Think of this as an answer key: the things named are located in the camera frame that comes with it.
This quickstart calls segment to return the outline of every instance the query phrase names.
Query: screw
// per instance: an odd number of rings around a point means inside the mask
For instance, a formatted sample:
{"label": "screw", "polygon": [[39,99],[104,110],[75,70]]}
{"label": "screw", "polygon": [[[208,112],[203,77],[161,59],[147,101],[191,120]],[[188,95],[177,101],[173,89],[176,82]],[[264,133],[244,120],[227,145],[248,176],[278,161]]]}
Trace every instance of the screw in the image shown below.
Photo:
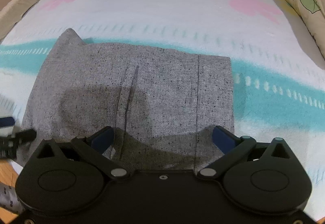
{"label": "screw", "polygon": [[161,176],[159,177],[159,179],[161,179],[161,180],[166,180],[166,179],[168,179],[168,176],[167,176],[167,175],[161,175]]}
{"label": "screw", "polygon": [[32,220],[25,220],[24,224],[35,224],[35,222]]}
{"label": "screw", "polygon": [[116,168],[116,169],[111,170],[110,173],[112,174],[112,176],[122,177],[127,174],[127,171],[123,168]]}
{"label": "screw", "polygon": [[216,170],[212,169],[212,168],[203,168],[200,171],[200,174],[203,176],[214,176],[216,174]]}

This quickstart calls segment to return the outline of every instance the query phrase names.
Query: wooden floor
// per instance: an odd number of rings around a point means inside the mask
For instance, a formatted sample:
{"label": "wooden floor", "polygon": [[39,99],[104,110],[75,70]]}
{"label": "wooden floor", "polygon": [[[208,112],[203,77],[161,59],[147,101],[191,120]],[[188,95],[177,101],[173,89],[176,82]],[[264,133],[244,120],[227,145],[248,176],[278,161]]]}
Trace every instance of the wooden floor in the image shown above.
{"label": "wooden floor", "polygon": [[[17,177],[18,174],[14,171],[12,166],[8,162],[0,160],[0,182],[6,185],[15,186]],[[4,223],[10,223],[16,216],[17,215],[0,208],[0,219]],[[318,224],[323,223],[325,223],[325,218],[318,221]]]}

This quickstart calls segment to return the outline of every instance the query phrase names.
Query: gray fabric garment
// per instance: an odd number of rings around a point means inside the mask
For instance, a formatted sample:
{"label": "gray fabric garment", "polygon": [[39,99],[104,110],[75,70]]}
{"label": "gray fabric garment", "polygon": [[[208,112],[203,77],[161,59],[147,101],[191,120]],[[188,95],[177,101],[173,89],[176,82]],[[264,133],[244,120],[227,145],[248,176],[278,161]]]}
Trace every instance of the gray fabric garment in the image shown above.
{"label": "gray fabric garment", "polygon": [[211,131],[234,132],[230,59],[125,43],[85,44],[72,29],[57,40],[30,94],[22,128],[24,166],[42,139],[57,142],[115,128],[104,155],[133,169],[194,169],[216,160]]}

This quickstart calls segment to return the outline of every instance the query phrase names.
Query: bed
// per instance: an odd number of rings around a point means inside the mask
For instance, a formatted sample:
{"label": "bed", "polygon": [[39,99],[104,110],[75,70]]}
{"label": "bed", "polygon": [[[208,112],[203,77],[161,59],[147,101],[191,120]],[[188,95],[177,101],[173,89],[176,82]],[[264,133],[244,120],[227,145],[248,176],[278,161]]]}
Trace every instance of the bed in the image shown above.
{"label": "bed", "polygon": [[284,0],[40,0],[0,45],[0,114],[22,121],[59,35],[228,56],[236,135],[282,136],[313,183],[306,212],[325,215],[325,60]]}

